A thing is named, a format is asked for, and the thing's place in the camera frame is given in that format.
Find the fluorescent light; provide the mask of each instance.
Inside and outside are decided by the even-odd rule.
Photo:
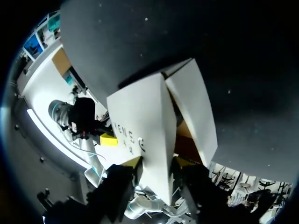
[[[77,164],[85,167],[86,169],[91,168],[91,166],[85,162],[84,160],[77,157],[74,153],[72,153],[69,149],[67,149],[64,145],[62,145],[54,136],[45,128],[45,126],[40,122],[36,114],[32,109],[28,109],[27,113],[31,117],[32,121],[35,123],[37,128],[44,134],[44,136],[63,154],[65,154],[70,159],[74,160]]]

